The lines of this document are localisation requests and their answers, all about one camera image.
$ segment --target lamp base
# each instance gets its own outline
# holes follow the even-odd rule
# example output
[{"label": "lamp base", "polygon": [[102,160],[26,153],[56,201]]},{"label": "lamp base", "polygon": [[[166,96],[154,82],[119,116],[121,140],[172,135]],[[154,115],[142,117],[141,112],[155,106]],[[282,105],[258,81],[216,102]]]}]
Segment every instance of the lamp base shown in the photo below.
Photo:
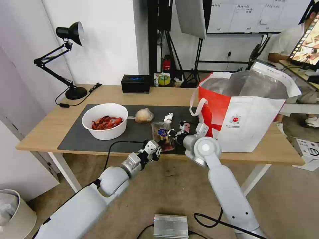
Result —
[{"label": "lamp base", "polygon": [[77,87],[77,86],[70,88],[65,93],[65,96],[70,100],[81,99],[86,95],[87,95],[87,90],[83,87]]}]

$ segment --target bag strap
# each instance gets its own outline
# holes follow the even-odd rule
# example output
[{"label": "bag strap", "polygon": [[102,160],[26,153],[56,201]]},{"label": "bag strap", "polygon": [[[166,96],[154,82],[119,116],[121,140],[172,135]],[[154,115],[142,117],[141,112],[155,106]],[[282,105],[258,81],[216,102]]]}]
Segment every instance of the bag strap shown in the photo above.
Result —
[{"label": "bag strap", "polygon": [[204,123],[204,117],[202,115],[202,109],[203,109],[204,104],[207,102],[207,99],[201,98],[199,103],[198,103],[198,106],[196,108],[195,113],[192,111],[192,107],[193,107],[193,104],[194,104],[194,99],[195,99],[195,95],[196,95],[197,91],[198,91],[198,87],[194,90],[193,95],[190,98],[189,112],[191,113],[192,116],[198,116],[200,123]]}]

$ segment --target cardboard box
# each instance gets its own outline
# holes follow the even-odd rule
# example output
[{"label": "cardboard box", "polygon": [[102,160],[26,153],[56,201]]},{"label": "cardboard box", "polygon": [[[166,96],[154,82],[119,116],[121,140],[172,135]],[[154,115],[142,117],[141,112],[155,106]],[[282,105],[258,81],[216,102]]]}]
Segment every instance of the cardboard box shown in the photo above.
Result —
[{"label": "cardboard box", "polygon": [[317,143],[303,139],[294,139],[292,145],[306,162],[302,166],[294,165],[294,167],[309,171],[314,171],[319,167],[319,146]]}]

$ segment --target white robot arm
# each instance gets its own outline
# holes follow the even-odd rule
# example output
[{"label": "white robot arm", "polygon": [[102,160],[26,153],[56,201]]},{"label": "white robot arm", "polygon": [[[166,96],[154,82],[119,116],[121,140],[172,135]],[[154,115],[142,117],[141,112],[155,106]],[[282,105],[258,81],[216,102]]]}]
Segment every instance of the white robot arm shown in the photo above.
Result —
[{"label": "white robot arm", "polygon": [[[179,132],[170,130],[167,133],[186,148],[188,158],[209,168],[208,180],[230,224],[266,238],[232,171],[221,164],[217,140],[205,137],[208,127],[198,124],[194,135],[189,134],[189,128],[189,123],[182,122]],[[235,235],[238,239],[256,238],[239,230],[235,230]]]},{"label": "white robot arm", "polygon": [[160,152],[161,147],[151,140],[138,154],[131,153],[120,167],[108,167],[97,180],[82,188],[52,214],[33,238],[81,238],[128,187],[129,179],[143,170],[149,161],[157,161]]},{"label": "white robot arm", "polygon": [[[209,168],[208,180],[230,224],[266,238],[233,173],[220,163],[221,149],[217,141],[205,137],[208,127],[200,123],[194,135],[189,134],[189,128],[190,124],[183,122],[179,132],[169,130],[167,134],[186,148],[187,157]],[[82,188],[50,216],[33,238],[81,238],[128,187],[129,179],[143,170],[149,161],[159,159],[161,143],[148,141],[138,154],[131,153],[120,167],[108,167],[97,180]],[[256,238],[236,229],[235,235],[238,239]]]}]

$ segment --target lamp shade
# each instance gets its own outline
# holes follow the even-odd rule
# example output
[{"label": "lamp shade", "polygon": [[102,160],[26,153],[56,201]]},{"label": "lamp shade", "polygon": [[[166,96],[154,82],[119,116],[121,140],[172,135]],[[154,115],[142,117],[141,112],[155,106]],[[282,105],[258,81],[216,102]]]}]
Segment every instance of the lamp shade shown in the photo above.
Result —
[{"label": "lamp shade", "polygon": [[76,44],[83,46],[84,30],[81,22],[75,22],[69,28],[57,27],[56,34],[62,39],[71,39]]}]

